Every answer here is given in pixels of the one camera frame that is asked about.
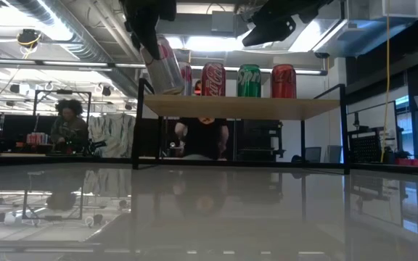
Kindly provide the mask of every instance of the glossy table surface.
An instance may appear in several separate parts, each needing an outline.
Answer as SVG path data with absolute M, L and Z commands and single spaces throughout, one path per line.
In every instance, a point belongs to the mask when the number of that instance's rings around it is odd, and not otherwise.
M 0 167 L 0 260 L 418 260 L 418 176 L 340 173 Z

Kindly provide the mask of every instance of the green soda can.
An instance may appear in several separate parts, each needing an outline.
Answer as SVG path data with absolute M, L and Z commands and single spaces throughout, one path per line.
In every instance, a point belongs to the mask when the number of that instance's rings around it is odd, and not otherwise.
M 242 65 L 238 70 L 238 97 L 261 97 L 261 69 Z

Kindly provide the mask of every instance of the sprite can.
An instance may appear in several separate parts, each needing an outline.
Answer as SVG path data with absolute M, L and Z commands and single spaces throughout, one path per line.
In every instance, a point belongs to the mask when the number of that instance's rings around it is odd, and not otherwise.
M 242 65 L 238 70 L 238 97 L 261 97 L 261 69 Z

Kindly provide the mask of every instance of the soda can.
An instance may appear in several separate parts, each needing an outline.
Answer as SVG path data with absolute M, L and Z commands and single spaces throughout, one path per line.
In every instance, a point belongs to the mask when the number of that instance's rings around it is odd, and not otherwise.
M 238 70 L 238 97 L 261 97 L 261 69 L 258 65 L 242 65 Z
M 296 71 L 292 65 L 276 65 L 271 73 L 272 98 L 296 99 Z
M 218 62 L 205 64 L 201 79 L 202 96 L 225 96 L 226 71 L 223 64 Z
M 191 96 L 193 94 L 192 66 L 188 62 L 179 62 L 179 67 L 184 82 L 181 95 Z
M 180 94 L 184 89 L 175 53 L 164 36 L 157 36 L 160 59 L 153 59 L 142 47 L 141 54 L 156 94 Z

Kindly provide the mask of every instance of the wooden shelf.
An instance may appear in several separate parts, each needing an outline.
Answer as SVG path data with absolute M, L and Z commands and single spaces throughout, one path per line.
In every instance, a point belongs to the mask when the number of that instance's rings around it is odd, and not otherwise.
M 340 106 L 338 100 L 145 95 L 159 116 L 249 120 L 307 120 Z

